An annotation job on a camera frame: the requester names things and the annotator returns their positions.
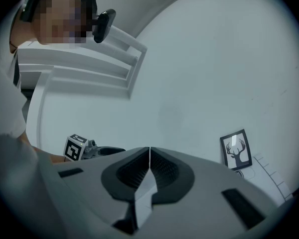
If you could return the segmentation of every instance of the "deer head picture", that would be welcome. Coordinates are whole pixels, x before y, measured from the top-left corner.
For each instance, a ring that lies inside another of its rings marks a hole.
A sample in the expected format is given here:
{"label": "deer head picture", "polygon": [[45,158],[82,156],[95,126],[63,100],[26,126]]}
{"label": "deer head picture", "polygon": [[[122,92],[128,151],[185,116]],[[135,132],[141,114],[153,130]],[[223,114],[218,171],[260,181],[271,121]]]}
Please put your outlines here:
{"label": "deer head picture", "polygon": [[249,145],[244,130],[220,139],[226,166],[233,170],[239,170],[252,165]]}

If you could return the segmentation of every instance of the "black headphones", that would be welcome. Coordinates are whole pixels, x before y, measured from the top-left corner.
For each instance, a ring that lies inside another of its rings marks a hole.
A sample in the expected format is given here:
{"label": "black headphones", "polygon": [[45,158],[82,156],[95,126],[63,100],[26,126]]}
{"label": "black headphones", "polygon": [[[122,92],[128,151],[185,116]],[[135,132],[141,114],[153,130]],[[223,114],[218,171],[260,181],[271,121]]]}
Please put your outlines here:
{"label": "black headphones", "polygon": [[[39,4],[39,1],[40,0],[28,0],[26,7],[20,16],[22,21],[32,22],[34,11]],[[93,25],[95,27],[92,34],[96,43],[103,42],[103,40],[109,34],[115,16],[115,10],[109,9],[101,13],[97,19],[93,20]]]}

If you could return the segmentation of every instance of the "deer antlers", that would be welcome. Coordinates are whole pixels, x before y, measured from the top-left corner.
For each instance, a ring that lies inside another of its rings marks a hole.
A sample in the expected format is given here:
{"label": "deer antlers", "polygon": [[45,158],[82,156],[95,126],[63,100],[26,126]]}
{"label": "deer antlers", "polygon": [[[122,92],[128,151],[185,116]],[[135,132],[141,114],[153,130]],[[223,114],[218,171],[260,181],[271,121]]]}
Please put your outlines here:
{"label": "deer antlers", "polygon": [[246,146],[245,146],[244,141],[241,140],[241,139],[239,139],[239,141],[240,141],[242,150],[239,150],[239,149],[237,148],[237,150],[238,150],[238,154],[235,154],[234,151],[233,151],[233,153],[231,153],[231,152],[230,152],[230,149],[231,149],[231,148],[229,147],[229,143],[227,143],[227,145],[226,145],[227,154],[232,155],[232,157],[237,156],[237,155],[239,156],[240,153],[242,153],[242,152],[246,149]]}

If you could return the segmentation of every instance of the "white shirt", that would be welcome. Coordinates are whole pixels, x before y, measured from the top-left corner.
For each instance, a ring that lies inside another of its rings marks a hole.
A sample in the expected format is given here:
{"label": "white shirt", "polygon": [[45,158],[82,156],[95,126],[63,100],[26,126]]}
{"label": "white shirt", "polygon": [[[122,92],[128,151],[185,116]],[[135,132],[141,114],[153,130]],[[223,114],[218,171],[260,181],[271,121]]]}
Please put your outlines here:
{"label": "white shirt", "polygon": [[2,20],[0,24],[0,134],[8,134],[17,138],[25,131],[22,107],[26,97],[18,84],[13,84],[15,52],[10,53],[10,30],[14,16],[24,3],[21,0]]}

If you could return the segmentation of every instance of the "black and white picture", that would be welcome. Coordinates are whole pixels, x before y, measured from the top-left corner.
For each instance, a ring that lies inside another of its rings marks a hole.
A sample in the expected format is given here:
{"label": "black and white picture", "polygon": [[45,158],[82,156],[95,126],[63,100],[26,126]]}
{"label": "black and white picture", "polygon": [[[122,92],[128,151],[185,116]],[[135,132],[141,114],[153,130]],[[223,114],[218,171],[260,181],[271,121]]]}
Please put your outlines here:
{"label": "black and white picture", "polygon": [[65,146],[64,155],[69,157],[71,160],[77,161],[80,158],[81,149],[82,147],[68,140]]}
{"label": "black and white picture", "polygon": [[245,130],[220,138],[225,164],[232,170],[252,165],[249,144]]}
{"label": "black and white picture", "polygon": [[85,138],[83,138],[83,137],[80,137],[80,136],[78,136],[77,134],[74,134],[74,135],[72,135],[72,136],[70,136],[72,139],[74,139],[74,140],[77,140],[77,141],[79,141],[79,142],[81,142],[81,143],[85,143],[86,141],[87,141],[87,139],[85,139]]}

